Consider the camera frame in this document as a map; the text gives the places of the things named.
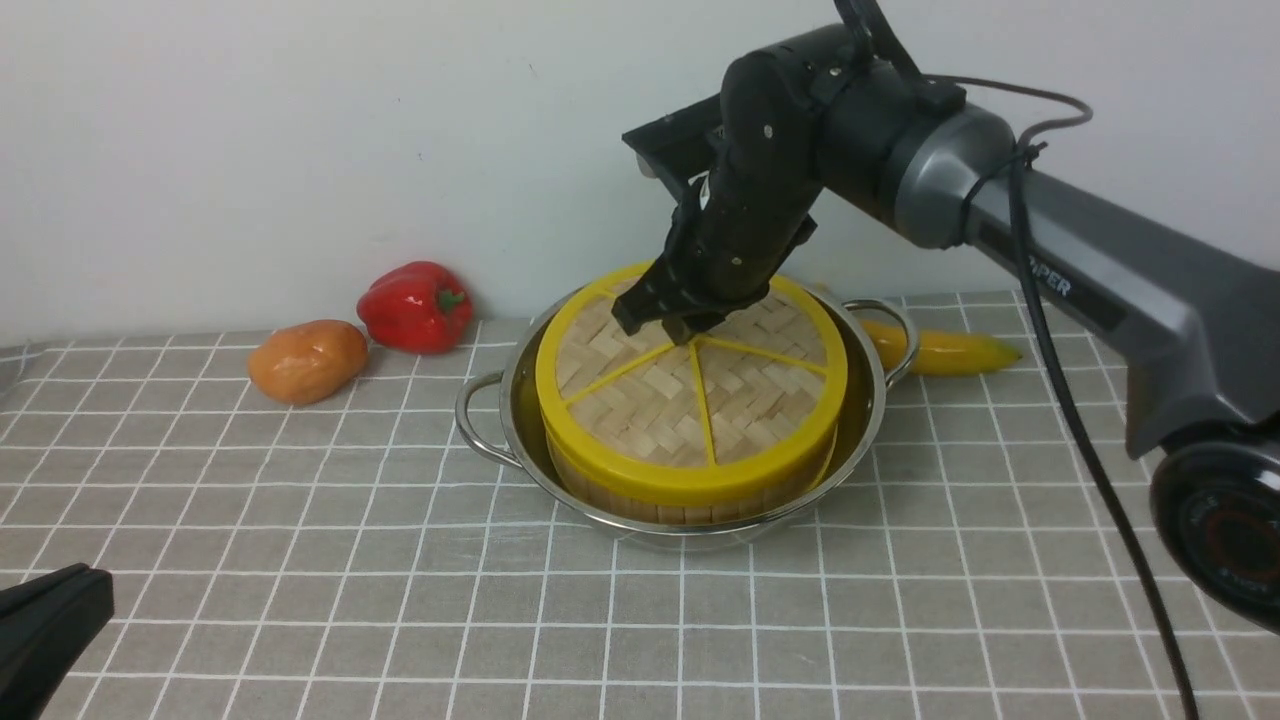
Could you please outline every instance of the metal bowl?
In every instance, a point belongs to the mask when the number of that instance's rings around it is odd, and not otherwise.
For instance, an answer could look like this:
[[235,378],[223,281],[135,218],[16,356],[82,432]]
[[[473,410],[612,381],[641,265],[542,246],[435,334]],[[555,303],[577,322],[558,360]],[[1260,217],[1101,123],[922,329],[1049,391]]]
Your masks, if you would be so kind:
[[[919,334],[901,309],[879,300],[854,300],[841,304],[810,287],[805,290],[831,314],[844,337],[849,355],[849,392],[841,409],[835,455],[827,477],[786,505],[726,523],[668,525],[622,518],[571,495],[561,484],[547,450],[547,433],[534,387],[534,361],[547,324],[572,293],[561,299],[530,325],[529,333],[516,346],[504,370],[472,378],[462,387],[454,406],[458,430],[462,433],[462,439],[481,456],[527,473],[558,502],[614,537],[649,547],[684,551],[710,551],[750,543],[769,530],[805,516],[815,502],[852,475],[854,468],[867,454],[879,430],[887,389],[906,374],[919,352]],[[879,310],[902,325],[908,351],[901,363],[888,373],[881,366],[876,346],[867,331],[852,316],[851,313],[856,310]],[[471,397],[481,388],[495,384],[500,384],[498,413],[506,436],[506,448],[481,438],[468,415]]]

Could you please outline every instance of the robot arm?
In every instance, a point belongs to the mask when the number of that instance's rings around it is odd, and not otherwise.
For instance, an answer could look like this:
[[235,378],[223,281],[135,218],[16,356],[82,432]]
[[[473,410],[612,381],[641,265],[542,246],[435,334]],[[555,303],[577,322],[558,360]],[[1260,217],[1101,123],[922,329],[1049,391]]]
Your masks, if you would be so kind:
[[[684,342],[763,297],[824,188],[920,247],[1019,269],[1009,124],[849,26],[740,58],[719,95],[623,140],[677,200],[662,255],[614,305],[627,332],[658,320]],[[1043,297],[1128,361],[1128,452],[1169,454],[1152,496],[1166,544],[1280,632],[1280,273],[1044,173],[1023,190]]]

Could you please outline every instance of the yellow steamer rim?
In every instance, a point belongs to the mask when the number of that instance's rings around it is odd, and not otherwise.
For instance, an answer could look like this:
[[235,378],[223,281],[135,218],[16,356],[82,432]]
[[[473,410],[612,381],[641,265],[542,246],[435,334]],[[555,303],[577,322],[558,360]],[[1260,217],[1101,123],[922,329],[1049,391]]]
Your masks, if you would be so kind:
[[611,307],[648,268],[584,287],[548,323],[535,387],[566,489],[617,515],[707,524],[760,514],[826,477],[849,382],[832,318],[783,277],[675,346]]

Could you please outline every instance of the banana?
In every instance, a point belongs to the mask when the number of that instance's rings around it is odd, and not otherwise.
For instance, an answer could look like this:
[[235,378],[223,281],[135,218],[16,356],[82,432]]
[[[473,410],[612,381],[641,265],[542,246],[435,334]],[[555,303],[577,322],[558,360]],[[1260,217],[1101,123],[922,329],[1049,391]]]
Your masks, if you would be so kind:
[[[872,336],[881,364],[897,365],[906,351],[902,328],[864,318],[858,320]],[[920,352],[911,372],[918,375],[977,375],[1002,370],[1021,357],[1016,347],[991,336],[922,329]]]

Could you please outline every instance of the gray tablecloth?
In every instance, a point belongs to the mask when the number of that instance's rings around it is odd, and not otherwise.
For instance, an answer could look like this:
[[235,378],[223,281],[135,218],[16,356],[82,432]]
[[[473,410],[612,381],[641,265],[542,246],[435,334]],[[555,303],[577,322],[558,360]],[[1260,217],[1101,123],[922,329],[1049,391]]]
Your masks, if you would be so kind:
[[[440,357],[375,348],[357,383],[298,410],[244,378],[265,333],[9,352],[0,587],[78,561],[116,583],[116,619],[46,717],[1180,717],[1015,296],[910,306],[1027,360],[909,378],[815,518],[710,556],[616,544],[462,446],[454,395],[527,320]],[[1155,459],[1120,443],[1120,361],[1053,318],[1204,717],[1280,717],[1280,641],[1160,550]],[[495,400],[477,418],[499,438]]]

